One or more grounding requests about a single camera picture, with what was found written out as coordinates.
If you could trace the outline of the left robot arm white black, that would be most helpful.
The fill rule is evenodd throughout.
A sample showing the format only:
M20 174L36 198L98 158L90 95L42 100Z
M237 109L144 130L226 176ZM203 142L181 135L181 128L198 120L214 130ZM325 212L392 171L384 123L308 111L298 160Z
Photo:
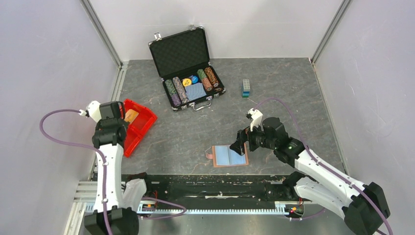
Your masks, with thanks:
M84 226L92 235L137 235L138 206L154 193L151 183L135 179L121 186L121 162L127 138L124 104L120 101L92 101L86 113L95 122L92 143L97 158L97 192L93 213Z

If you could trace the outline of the orange leather card holder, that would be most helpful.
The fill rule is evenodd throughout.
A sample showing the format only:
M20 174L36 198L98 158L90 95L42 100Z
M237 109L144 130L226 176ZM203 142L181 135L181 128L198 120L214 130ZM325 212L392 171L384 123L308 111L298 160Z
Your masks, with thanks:
M205 156L213 161L213 167L244 166L249 164L248 155L239 155L230 149L230 145L213 145L211 152L207 152Z

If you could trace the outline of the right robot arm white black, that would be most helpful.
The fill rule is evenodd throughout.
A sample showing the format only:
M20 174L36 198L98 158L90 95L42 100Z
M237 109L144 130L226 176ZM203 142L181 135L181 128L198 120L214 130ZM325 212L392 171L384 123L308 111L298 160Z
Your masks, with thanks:
M230 149L239 155L267 148L296 171L283 182L283 195L310 200L338 215L356 235L372 235L386 225L391 212L383 189L358 181L317 156L300 140L288 135L280 119L269 117L261 125L253 121L239 130Z

